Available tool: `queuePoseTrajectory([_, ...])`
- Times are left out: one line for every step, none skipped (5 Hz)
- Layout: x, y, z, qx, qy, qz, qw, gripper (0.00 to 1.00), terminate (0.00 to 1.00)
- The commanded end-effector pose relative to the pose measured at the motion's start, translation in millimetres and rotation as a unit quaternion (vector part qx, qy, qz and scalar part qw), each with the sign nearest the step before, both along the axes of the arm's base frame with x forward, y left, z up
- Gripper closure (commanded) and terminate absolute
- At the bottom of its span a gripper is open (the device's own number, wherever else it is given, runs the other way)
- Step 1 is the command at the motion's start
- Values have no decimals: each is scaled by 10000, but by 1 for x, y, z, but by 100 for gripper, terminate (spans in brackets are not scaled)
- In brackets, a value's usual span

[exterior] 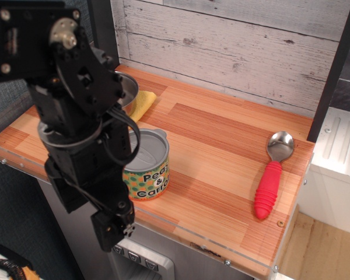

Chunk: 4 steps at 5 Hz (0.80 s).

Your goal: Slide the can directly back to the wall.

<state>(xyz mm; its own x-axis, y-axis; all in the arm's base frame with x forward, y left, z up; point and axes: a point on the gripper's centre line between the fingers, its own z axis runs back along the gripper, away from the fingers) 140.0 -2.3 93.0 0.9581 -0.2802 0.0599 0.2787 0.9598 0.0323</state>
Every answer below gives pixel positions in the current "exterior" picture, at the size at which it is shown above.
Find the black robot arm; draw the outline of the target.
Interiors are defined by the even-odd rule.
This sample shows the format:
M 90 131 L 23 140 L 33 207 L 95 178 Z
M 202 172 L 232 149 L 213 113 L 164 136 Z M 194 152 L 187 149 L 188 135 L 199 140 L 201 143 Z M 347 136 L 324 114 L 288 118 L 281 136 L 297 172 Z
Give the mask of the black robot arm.
M 103 251 L 134 230 L 134 205 L 123 181 L 138 148 L 136 123 L 113 60 L 92 47 L 77 9 L 61 1 L 0 1 L 0 83 L 23 79 L 40 117 L 47 177 L 72 212 L 91 203 Z

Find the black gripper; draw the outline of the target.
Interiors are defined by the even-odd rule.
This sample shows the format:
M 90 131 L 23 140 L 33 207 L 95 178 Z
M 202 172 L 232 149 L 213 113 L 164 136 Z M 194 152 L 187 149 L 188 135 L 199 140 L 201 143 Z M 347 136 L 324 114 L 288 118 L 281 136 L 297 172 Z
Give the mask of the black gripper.
M 107 112 L 96 122 L 80 123 L 76 135 L 64 133 L 56 116 L 40 115 L 38 133 L 48 150 L 45 170 L 61 204 L 71 213 L 87 202 L 102 211 L 91 216 L 104 252 L 134 232 L 134 206 L 123 182 L 123 168 L 135 156 L 125 112 Z

